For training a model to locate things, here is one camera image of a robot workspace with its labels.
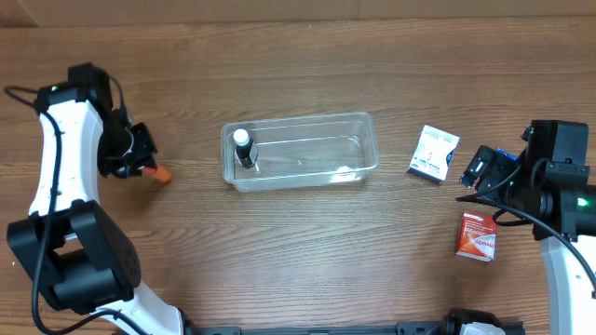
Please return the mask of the blue medicine box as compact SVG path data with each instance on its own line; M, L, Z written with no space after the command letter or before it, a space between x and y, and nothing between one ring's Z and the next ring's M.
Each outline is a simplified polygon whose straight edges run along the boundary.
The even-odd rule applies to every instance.
M517 161L518 160L518 156L515 155L515 154L511 154L509 152L506 152L506 151L504 151L502 149L498 149L498 148L496 149L496 151L497 151L498 154L501 154L503 156L506 156L507 158L509 158L509 159L511 159L513 161Z

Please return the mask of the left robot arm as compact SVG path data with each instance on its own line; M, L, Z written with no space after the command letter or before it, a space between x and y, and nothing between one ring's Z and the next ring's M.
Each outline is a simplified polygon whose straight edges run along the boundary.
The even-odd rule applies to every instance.
M133 123L122 87L91 63L66 81L34 91L43 131L40 177L26 219L7 227L7 243L32 280L32 316L48 333L39 305L103 318L128 334L192 334L178 307L143 281L135 247L102 208L99 177L169 182L154 159L147 127Z

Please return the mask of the white bandage box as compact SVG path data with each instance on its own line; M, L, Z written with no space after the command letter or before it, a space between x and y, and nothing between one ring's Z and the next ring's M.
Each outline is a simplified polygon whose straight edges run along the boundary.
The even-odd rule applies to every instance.
M443 183L459 141L456 135L424 125L407 172L437 184Z

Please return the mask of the red medicine box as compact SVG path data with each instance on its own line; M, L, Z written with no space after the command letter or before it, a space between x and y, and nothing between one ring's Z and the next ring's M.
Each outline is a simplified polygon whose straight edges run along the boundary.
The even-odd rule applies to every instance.
M455 254L477 261L492 261L495 255L497 227L493 219L464 211L455 244Z

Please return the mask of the orange tube white cap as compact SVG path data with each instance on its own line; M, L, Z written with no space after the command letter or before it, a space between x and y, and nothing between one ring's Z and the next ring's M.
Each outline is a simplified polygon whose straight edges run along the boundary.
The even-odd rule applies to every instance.
M171 181L171 173L160 165L156 167L143 167L141 172L144 177L149 177L161 183L167 184Z

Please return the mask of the black bottle white cap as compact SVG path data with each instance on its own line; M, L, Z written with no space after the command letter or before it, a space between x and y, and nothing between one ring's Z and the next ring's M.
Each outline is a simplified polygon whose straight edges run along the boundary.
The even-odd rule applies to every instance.
M254 140L246 129L239 128L233 133L236 156L244 168L252 168L257 160L258 151Z

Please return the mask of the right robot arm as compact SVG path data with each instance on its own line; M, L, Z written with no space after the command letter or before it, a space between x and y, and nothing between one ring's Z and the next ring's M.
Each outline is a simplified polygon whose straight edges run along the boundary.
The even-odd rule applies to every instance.
M549 290L549 331L595 331L595 187L586 163L585 123L534 120L518 157L479 147L460 182L475 194L463 201L530 224L540 245Z

